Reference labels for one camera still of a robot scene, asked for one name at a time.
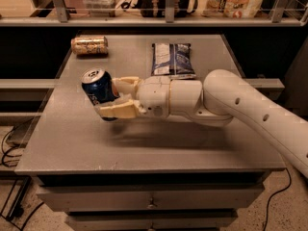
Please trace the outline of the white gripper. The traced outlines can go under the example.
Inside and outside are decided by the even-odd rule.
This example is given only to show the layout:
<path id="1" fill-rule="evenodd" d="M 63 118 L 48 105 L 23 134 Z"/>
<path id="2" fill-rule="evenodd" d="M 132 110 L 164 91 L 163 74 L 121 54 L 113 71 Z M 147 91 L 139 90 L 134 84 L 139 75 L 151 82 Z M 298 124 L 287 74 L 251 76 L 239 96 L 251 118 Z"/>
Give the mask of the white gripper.
<path id="1" fill-rule="evenodd" d="M 166 76 L 151 76 L 141 80 L 137 76 L 114 78 L 119 93 L 130 94 L 133 99 L 116 104 L 110 102 L 97 106 L 102 117 L 136 118 L 140 115 L 151 118 L 169 116 L 170 79 Z"/>

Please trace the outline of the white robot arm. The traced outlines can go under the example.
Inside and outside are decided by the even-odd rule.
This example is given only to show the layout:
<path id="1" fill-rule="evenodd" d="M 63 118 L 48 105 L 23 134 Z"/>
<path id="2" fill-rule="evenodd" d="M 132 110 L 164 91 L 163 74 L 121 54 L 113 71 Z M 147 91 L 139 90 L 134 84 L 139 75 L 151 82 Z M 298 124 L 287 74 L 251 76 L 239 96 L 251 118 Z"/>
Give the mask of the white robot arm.
<path id="1" fill-rule="evenodd" d="M 183 116 L 217 127 L 236 118 L 308 177 L 308 122 L 228 70 L 213 70 L 203 81 L 151 76 L 115 78 L 114 83 L 120 97 L 95 107 L 102 117 Z"/>

